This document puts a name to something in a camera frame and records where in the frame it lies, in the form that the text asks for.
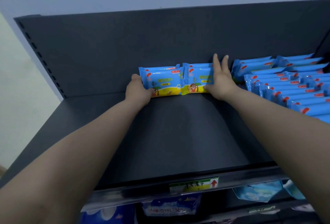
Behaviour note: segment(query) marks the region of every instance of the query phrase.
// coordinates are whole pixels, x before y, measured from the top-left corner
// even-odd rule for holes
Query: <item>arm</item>
[[[237,87],[213,56],[213,97],[237,110],[254,136],[292,179],[324,221],[330,222],[330,124],[287,109]]]
[[[72,223],[151,96],[133,74],[124,101],[50,147],[0,190],[0,223]]]

